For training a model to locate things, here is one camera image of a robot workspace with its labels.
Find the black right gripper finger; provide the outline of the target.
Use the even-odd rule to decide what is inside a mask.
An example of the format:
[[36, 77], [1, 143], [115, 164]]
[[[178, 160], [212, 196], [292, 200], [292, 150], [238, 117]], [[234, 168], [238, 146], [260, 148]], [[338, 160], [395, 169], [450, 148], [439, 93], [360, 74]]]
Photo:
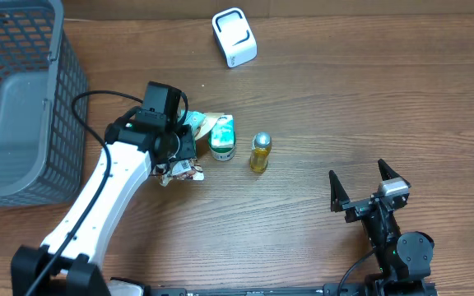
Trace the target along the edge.
[[378, 160], [378, 167], [383, 181], [400, 178], [400, 175], [396, 173], [383, 159]]
[[333, 170], [330, 170], [328, 175], [331, 187], [331, 211], [344, 211], [343, 206], [348, 204], [351, 200], [336, 173]]

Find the brown patterned snack packet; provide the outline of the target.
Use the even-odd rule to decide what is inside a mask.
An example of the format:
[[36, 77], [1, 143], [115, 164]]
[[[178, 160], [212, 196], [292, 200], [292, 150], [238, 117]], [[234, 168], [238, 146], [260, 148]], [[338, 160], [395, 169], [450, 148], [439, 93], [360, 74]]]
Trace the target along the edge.
[[158, 175], [159, 184], [166, 187], [171, 181], [203, 181], [205, 176], [198, 159], [180, 160], [170, 164], [170, 169]]

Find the teal white snack packet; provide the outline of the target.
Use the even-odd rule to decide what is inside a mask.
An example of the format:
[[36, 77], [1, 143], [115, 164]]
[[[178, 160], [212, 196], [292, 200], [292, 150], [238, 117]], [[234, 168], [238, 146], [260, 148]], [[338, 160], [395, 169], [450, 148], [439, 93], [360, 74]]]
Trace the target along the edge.
[[197, 141], [207, 135], [223, 115], [224, 113], [201, 113], [190, 110], [187, 113], [184, 125], [191, 127], [193, 138]]

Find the green white tissue pack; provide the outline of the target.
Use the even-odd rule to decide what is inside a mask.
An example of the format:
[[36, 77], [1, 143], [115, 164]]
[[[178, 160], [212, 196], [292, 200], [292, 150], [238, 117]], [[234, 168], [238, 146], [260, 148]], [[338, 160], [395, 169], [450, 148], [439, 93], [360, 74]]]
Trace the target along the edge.
[[211, 129], [208, 145], [211, 155], [219, 161], [231, 160], [235, 155], [236, 134], [232, 115], [223, 115]]

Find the clear bottle yellow liquid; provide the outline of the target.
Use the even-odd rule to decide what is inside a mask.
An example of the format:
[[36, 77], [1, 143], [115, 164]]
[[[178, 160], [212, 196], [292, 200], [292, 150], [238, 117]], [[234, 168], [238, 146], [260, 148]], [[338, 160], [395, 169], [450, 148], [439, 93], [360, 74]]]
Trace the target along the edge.
[[268, 165], [272, 150], [272, 138], [267, 132], [257, 133], [252, 141], [250, 168], [256, 173], [263, 173]]

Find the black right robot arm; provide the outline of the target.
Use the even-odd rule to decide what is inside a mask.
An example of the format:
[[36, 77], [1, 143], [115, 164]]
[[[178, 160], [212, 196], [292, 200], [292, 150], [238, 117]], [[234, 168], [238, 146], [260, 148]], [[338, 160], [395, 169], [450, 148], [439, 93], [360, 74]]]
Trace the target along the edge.
[[[371, 250], [355, 262], [337, 284], [325, 284], [325, 295], [436, 295], [435, 284], [425, 282], [435, 243], [423, 232], [402, 233], [394, 217], [407, 205], [411, 184], [384, 160], [378, 160], [382, 182], [369, 198], [352, 201], [338, 176], [330, 171], [331, 211], [343, 212], [345, 221], [360, 221]], [[375, 256], [378, 274], [369, 274], [362, 283], [348, 284], [351, 273], [369, 257]]]

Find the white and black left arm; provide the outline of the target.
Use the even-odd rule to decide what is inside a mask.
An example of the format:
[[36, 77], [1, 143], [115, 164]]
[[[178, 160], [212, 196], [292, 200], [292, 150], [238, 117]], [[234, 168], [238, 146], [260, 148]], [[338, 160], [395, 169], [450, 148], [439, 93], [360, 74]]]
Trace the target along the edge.
[[188, 110], [166, 129], [155, 113], [135, 107], [109, 125], [94, 172], [61, 223], [38, 248], [20, 247], [11, 263], [15, 295], [148, 295], [133, 280], [105, 280], [109, 241], [137, 189], [167, 181], [196, 157], [204, 115]]

